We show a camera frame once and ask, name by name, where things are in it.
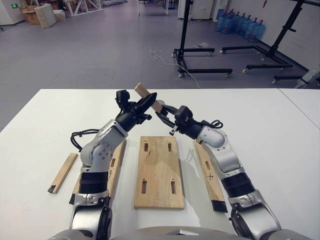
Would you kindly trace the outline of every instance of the tiled floor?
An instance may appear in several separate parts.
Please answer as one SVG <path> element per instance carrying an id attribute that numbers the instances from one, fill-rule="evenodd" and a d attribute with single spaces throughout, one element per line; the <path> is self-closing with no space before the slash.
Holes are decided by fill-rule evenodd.
<path id="1" fill-rule="evenodd" d="M 68 17 L 49 29 L 21 22 L 0 32 L 0 131 L 40 89 L 132 89 L 138 82 L 149 89 L 193 89 L 195 81 L 178 78 L 174 65 L 150 57 L 155 50 L 173 64 L 173 48 L 180 46 L 183 21 L 177 10 L 164 15 L 161 6 L 135 0 L 106 7 L 104 11 Z M 293 88 L 295 80 L 272 85 L 279 69 L 252 70 L 242 74 L 246 64 L 260 64 L 254 50 L 220 54 L 223 46 L 248 45 L 241 36 L 214 31 L 210 21 L 188 25 L 186 47 L 207 42 L 216 49 L 213 56 L 186 57 L 191 68 L 232 68 L 233 73 L 195 74 L 201 88 Z M 284 74 L 303 74 L 299 67 Z"/>

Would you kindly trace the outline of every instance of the white cabinet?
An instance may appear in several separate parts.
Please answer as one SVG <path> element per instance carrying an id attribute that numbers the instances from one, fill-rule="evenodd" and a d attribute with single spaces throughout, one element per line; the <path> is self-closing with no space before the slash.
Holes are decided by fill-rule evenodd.
<path id="1" fill-rule="evenodd" d="M 24 20 L 20 9 L 12 8 L 12 4 L 22 7 L 20 0 L 0 0 L 0 25 L 16 24 Z"/>
<path id="2" fill-rule="evenodd" d="M 214 0 L 194 0 L 191 9 L 192 19 L 209 19 Z"/>
<path id="3" fill-rule="evenodd" d="M 193 0 L 190 6 L 190 16 L 192 19 L 210 19 L 216 22 L 217 15 L 224 12 L 228 0 Z M 186 0 L 179 0 L 178 19 L 184 18 Z"/>

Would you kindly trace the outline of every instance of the white cable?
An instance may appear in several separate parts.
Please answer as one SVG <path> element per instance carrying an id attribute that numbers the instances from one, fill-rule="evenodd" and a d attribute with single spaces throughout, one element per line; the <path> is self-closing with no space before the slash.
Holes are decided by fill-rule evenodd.
<path id="1" fill-rule="evenodd" d="M 150 50 L 148 50 L 149 51 L 149 56 L 151 57 L 151 58 L 153 58 L 153 59 L 161 59 L 162 60 L 162 62 L 163 62 L 163 64 L 165 64 L 165 65 L 167 65 L 167 66 L 179 66 L 182 70 L 184 70 L 186 73 L 188 73 L 193 79 L 194 79 L 194 81 L 195 81 L 195 84 L 196 84 L 196 86 L 199 88 L 199 89 L 201 89 L 201 87 L 199 86 L 199 84 L 198 84 L 198 81 L 197 81 L 197 79 L 190 73 L 190 72 L 188 72 L 185 68 L 183 68 L 182 66 L 180 66 L 179 64 L 177 64 L 177 63 L 166 63 L 165 61 L 164 61 L 164 59 L 160 56 L 160 55 L 158 55 L 157 53 L 156 53 L 156 51 L 158 50 L 158 47 L 156 48 L 156 50 L 152 50 L 152 48 L 151 48 L 151 46 L 152 45 L 154 45 L 155 43 L 157 43 L 161 38 L 163 38 L 164 36 L 167 36 L 167 35 L 169 35 L 169 34 L 172 34 L 172 33 L 174 33 L 175 31 L 177 31 L 177 30 L 179 30 L 181 27 L 179 26 L 179 27 L 177 27 L 177 28 L 175 28 L 175 29 L 173 29 L 172 31 L 170 31 L 170 32 L 168 32 L 168 33 L 165 33 L 165 34 L 163 34 L 163 35 L 160 35 L 159 37 L 157 37 L 156 38 L 156 40 L 154 40 L 152 43 L 150 43 L 149 44 L 149 48 L 150 48 Z"/>
<path id="2" fill-rule="evenodd" d="M 196 86 L 199 88 L 199 89 L 201 89 L 201 87 L 199 86 L 199 84 L 198 84 L 198 81 L 197 81 L 197 79 L 190 73 L 190 72 L 188 72 L 185 68 L 183 68 L 182 66 L 180 66 L 179 64 L 177 64 L 177 63 L 166 63 L 165 61 L 164 61 L 164 59 L 160 56 L 160 55 L 158 55 L 158 54 L 156 54 L 156 52 L 154 51 L 154 50 L 152 50 L 152 49 L 150 49 L 149 50 L 149 56 L 151 57 L 151 58 L 153 58 L 153 59 L 161 59 L 162 60 L 162 62 L 163 62 L 163 64 L 165 64 L 165 65 L 167 65 L 167 66 L 172 66 L 172 65 L 174 65 L 174 66 L 179 66 L 182 70 L 184 70 L 186 73 L 188 73 L 193 79 L 194 79 L 194 81 L 195 81 L 195 84 L 196 84 Z"/>

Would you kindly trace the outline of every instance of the wooden plank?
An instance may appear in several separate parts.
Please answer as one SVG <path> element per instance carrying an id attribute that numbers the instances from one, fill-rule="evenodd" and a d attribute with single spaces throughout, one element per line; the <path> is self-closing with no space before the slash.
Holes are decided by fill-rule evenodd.
<path id="1" fill-rule="evenodd" d="M 134 90 L 142 97 L 146 97 L 147 95 L 150 94 L 150 92 L 145 89 L 145 87 L 142 85 L 141 82 L 138 83 L 137 86 L 135 86 Z M 155 100 L 154 104 L 151 106 L 153 108 L 153 110 L 155 110 L 156 112 L 160 113 L 162 110 L 162 106 L 161 104 Z"/>
<path id="2" fill-rule="evenodd" d="M 121 170 L 122 160 L 124 158 L 125 148 L 126 148 L 126 140 L 124 140 L 113 152 L 113 158 L 110 161 L 110 167 L 108 170 L 108 182 L 107 189 L 109 191 L 109 198 L 112 198 L 116 193 L 119 174 Z M 74 204 L 76 193 L 79 191 L 80 185 L 80 177 L 75 183 L 75 186 L 72 191 L 72 196 L 70 198 L 69 204 Z"/>
<path id="3" fill-rule="evenodd" d="M 142 136 L 134 208 L 183 209 L 176 138 Z"/>
<path id="4" fill-rule="evenodd" d="M 225 198 L 222 194 L 219 179 L 216 175 L 215 169 L 211 164 L 210 157 L 199 143 L 194 141 L 193 144 L 198 154 L 198 159 L 201 165 L 205 186 L 208 191 L 209 198 L 212 202 L 213 210 L 227 213 L 228 211 L 226 207 Z"/>
<path id="5" fill-rule="evenodd" d="M 49 193 L 56 194 L 59 191 L 62 183 L 66 179 L 66 176 L 68 175 L 68 173 L 69 173 L 72 165 L 76 161 L 77 157 L 78 157 L 77 153 L 70 153 L 69 154 L 69 156 L 66 158 L 64 164 L 60 168 L 58 174 L 56 175 L 53 182 L 51 183 L 51 185 L 48 189 Z"/>

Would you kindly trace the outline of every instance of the blue water bottle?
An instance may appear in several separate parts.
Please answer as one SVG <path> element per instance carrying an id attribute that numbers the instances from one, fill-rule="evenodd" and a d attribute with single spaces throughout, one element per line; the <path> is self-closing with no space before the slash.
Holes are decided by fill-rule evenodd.
<path id="1" fill-rule="evenodd" d="M 236 23 L 235 23 L 235 32 L 238 34 L 241 30 L 241 25 L 242 25 L 242 22 L 246 19 L 245 18 L 245 13 L 242 14 L 242 17 L 240 17 Z"/>
<path id="2" fill-rule="evenodd" d="M 255 25 L 257 25 L 258 23 L 257 23 L 257 17 L 255 17 L 254 18 L 254 21 L 252 21 L 252 22 L 250 22 L 249 24 L 248 24 L 248 27 L 246 28 L 246 31 L 245 31 L 245 33 L 244 33 L 244 35 L 243 35 L 243 37 L 245 38 L 245 39 L 247 39 L 248 37 L 249 37 L 249 34 L 252 32 L 252 30 L 254 29 L 254 26 Z"/>
<path id="3" fill-rule="evenodd" d="M 216 26 L 215 26 L 215 30 L 216 30 L 217 32 L 220 32 L 220 31 L 221 31 L 221 29 L 222 29 L 222 27 L 223 27 L 223 25 L 224 25 L 226 16 L 227 16 L 227 12 L 225 11 L 225 12 L 223 13 L 223 15 L 218 18 L 218 22 L 216 23 Z"/>
<path id="4" fill-rule="evenodd" d="M 232 23 L 232 31 L 236 30 L 236 26 L 237 26 L 237 21 L 239 20 L 240 16 L 239 16 L 239 11 L 236 12 L 236 15 L 232 18 L 233 23 Z"/>
<path id="5" fill-rule="evenodd" d="M 253 27 L 252 32 L 249 34 L 248 37 L 248 40 L 250 42 L 256 43 L 259 42 L 259 40 L 261 39 L 266 29 L 266 26 L 263 25 L 263 22 L 263 20 L 260 20 L 260 23 Z"/>
<path id="6" fill-rule="evenodd" d="M 233 26 L 234 26 L 233 17 L 234 17 L 234 13 L 231 13 L 231 15 L 229 15 L 229 16 L 224 20 L 221 33 L 223 33 L 223 34 L 230 34 L 230 33 L 231 33 L 232 28 L 233 28 Z"/>
<path id="7" fill-rule="evenodd" d="M 241 30 L 239 32 L 240 35 L 245 35 L 247 27 L 248 27 L 249 23 L 251 22 L 250 18 L 251 18 L 251 15 L 248 15 L 247 19 L 243 20 L 243 22 L 241 24 Z"/>

